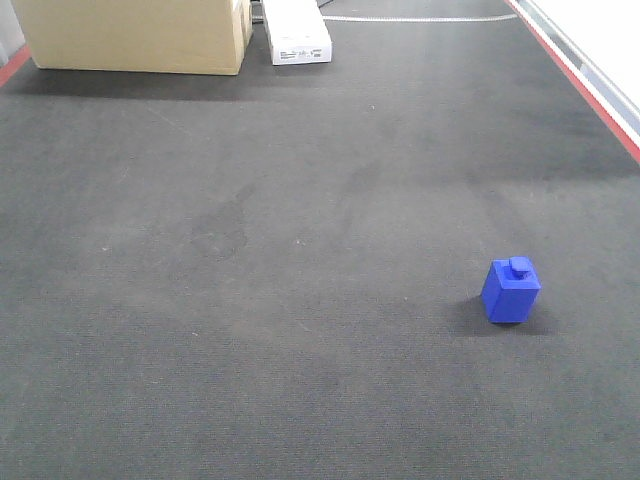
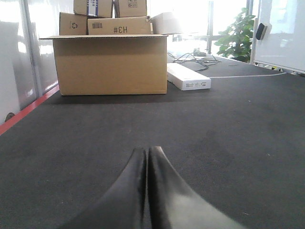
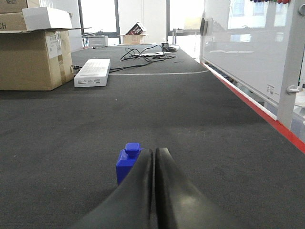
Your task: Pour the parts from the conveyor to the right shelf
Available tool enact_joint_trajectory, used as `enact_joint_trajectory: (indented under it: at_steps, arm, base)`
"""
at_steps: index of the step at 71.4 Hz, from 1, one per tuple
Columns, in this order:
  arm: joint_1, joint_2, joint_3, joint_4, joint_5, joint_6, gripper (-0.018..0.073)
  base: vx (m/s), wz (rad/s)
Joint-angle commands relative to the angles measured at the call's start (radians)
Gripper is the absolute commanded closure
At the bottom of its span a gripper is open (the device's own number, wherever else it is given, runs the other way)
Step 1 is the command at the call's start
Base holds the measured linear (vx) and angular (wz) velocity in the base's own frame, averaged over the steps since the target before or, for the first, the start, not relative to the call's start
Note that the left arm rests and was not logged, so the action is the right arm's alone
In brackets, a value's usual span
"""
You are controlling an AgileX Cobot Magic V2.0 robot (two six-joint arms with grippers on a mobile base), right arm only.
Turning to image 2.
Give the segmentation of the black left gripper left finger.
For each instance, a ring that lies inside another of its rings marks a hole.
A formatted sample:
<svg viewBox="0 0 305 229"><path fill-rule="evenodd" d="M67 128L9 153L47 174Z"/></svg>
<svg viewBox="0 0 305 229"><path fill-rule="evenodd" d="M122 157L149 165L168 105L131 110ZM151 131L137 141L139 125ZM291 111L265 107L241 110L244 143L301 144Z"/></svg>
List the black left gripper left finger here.
<svg viewBox="0 0 305 229"><path fill-rule="evenodd" d="M94 204L63 229L140 229L146 191L146 152L135 148L125 168Z"/></svg>

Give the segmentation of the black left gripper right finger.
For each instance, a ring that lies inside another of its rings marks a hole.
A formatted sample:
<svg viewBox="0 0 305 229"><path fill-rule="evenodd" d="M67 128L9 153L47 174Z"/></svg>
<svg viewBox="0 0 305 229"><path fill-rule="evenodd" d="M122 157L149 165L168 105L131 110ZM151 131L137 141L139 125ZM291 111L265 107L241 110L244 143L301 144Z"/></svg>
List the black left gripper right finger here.
<svg viewBox="0 0 305 229"><path fill-rule="evenodd" d="M198 195L160 146L148 153L148 200L154 229L244 228Z"/></svg>

